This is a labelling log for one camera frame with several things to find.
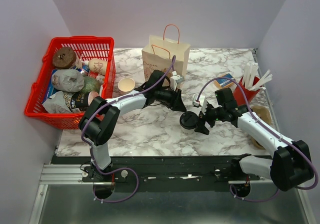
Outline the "white paper coffee cup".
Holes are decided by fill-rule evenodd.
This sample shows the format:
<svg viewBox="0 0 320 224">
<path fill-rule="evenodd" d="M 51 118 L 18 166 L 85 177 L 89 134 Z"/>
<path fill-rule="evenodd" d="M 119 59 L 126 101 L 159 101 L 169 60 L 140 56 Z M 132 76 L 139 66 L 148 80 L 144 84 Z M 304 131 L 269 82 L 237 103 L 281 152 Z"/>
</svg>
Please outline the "white paper coffee cup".
<svg viewBox="0 0 320 224">
<path fill-rule="evenodd" d="M 188 134 L 188 135 L 191 135 L 191 134 L 194 134 L 195 133 L 195 129 L 185 129 L 183 126 L 181 127 L 181 130 L 184 134 Z"/>
</svg>

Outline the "black coffee cup lid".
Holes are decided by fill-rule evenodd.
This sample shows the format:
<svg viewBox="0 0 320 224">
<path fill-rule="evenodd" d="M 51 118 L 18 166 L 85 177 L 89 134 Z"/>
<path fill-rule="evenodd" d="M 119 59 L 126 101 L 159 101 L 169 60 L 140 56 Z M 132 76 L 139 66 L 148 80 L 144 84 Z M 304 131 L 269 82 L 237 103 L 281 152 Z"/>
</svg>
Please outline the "black coffee cup lid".
<svg viewBox="0 0 320 224">
<path fill-rule="evenodd" d="M 192 111 L 186 111 L 180 116 L 180 125 L 186 130 L 195 129 L 198 122 L 198 116 Z"/>
</svg>

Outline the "paper takeout bag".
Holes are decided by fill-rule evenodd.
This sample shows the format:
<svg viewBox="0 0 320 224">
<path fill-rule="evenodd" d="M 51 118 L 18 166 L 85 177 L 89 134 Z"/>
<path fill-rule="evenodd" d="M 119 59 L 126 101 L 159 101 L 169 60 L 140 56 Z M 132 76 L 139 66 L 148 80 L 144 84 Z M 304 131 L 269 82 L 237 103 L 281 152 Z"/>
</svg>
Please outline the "paper takeout bag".
<svg viewBox="0 0 320 224">
<path fill-rule="evenodd" d="M 176 56 L 173 68 L 167 74 L 172 76 L 172 71 L 185 77 L 190 54 L 190 44 L 180 41 L 180 31 L 176 39 L 166 38 L 166 25 L 162 36 L 150 35 L 149 43 L 142 49 L 142 64 L 144 79 L 147 81 L 154 70 L 167 71 L 172 63 L 172 57 Z"/>
</svg>

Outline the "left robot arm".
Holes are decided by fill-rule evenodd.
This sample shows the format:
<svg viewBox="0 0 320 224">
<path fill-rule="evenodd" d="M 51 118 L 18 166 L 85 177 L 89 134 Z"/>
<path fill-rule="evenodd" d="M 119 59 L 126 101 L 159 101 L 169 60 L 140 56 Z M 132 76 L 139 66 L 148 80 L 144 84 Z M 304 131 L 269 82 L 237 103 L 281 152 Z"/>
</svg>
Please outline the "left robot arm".
<svg viewBox="0 0 320 224">
<path fill-rule="evenodd" d="M 99 181 L 106 181 L 111 174 L 111 157 L 108 140 L 111 138 L 120 116 L 133 110 L 150 106 L 159 101 L 172 111 L 185 112 L 182 91 L 178 85 L 184 77 L 173 71 L 171 77 L 154 70 L 149 79 L 128 94 L 112 99 L 95 97 L 82 119 L 79 129 L 81 138 L 89 144 L 93 174 Z"/>
</svg>

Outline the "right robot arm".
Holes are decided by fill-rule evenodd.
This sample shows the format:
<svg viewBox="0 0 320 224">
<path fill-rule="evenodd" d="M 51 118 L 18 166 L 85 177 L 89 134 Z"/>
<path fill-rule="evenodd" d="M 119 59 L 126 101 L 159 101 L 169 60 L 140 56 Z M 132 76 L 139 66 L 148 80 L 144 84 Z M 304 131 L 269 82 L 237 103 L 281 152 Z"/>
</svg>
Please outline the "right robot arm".
<svg viewBox="0 0 320 224">
<path fill-rule="evenodd" d="M 234 179 L 243 179 L 247 174 L 254 174 L 273 181 L 282 191 L 288 191 L 313 179 L 311 156 L 308 145 L 302 141 L 281 135 L 274 130 L 246 105 L 239 106 L 231 89 L 215 92 L 218 107 L 211 105 L 203 95 L 194 95 L 192 103 L 200 107 L 195 132 L 209 134 L 207 125 L 214 127 L 216 121 L 229 122 L 246 132 L 270 154 L 271 159 L 264 159 L 250 154 L 243 154 L 233 159 L 230 174 Z"/>
</svg>

